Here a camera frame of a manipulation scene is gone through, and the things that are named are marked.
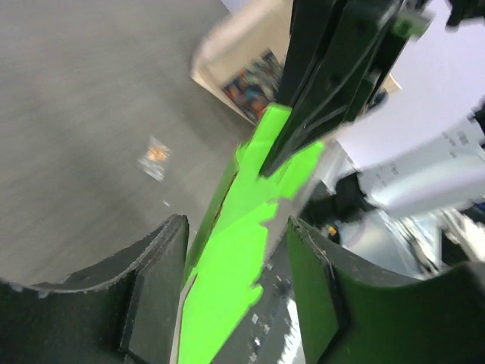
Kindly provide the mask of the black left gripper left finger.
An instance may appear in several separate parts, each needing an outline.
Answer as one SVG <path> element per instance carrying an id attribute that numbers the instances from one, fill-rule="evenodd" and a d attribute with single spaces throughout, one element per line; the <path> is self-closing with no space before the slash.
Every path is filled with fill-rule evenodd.
<path id="1" fill-rule="evenodd" d="M 1 282 L 3 363 L 167 363 L 189 224 L 146 237 L 64 281 Z"/>

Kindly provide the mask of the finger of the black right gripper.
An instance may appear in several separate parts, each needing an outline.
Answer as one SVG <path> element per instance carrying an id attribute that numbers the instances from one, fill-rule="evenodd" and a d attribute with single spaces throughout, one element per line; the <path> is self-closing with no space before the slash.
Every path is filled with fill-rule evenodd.
<path id="1" fill-rule="evenodd" d="M 276 102 L 292 111 L 259 173 L 353 121 L 404 49 L 415 1 L 294 1 Z"/>

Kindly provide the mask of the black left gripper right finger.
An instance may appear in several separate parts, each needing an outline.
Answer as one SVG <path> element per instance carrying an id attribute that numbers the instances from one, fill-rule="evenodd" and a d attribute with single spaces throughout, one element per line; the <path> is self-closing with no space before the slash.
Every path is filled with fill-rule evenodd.
<path id="1" fill-rule="evenodd" d="M 309 363 L 482 363 L 484 265 L 427 280 L 381 268 L 290 218 L 286 241 Z"/>

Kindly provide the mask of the green paper box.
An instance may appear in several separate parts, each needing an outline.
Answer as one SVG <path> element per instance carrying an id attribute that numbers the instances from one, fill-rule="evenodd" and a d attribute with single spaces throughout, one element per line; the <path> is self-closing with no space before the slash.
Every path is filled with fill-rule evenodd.
<path id="1" fill-rule="evenodd" d="M 270 177 L 260 176 L 290 112 L 278 104 L 267 107 L 252 138 L 235 151 L 205 246 L 189 269 L 172 363 L 210 363 L 263 293 L 257 280 L 268 241 L 264 223 L 276 216 L 280 201 L 296 197 L 324 149 L 312 143 Z"/>

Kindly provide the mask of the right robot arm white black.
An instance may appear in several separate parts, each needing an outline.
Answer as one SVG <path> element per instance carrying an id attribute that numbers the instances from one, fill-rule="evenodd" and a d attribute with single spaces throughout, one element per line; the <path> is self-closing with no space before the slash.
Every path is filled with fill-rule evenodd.
<path id="1" fill-rule="evenodd" d="M 295 1 L 289 48 L 277 100 L 291 109 L 259 171 L 271 176 L 297 152 L 344 124 L 357 128 L 372 108 L 385 74 L 406 43 L 429 24 L 423 1 Z M 358 157 L 382 132 L 327 147 L 324 173 L 302 217 L 329 231 L 335 243 L 383 267 L 425 275 L 444 265 L 442 235 L 451 231 L 470 260 L 477 253 L 462 235 L 462 206 L 484 197 L 484 112 L 395 157 L 368 167 Z"/>

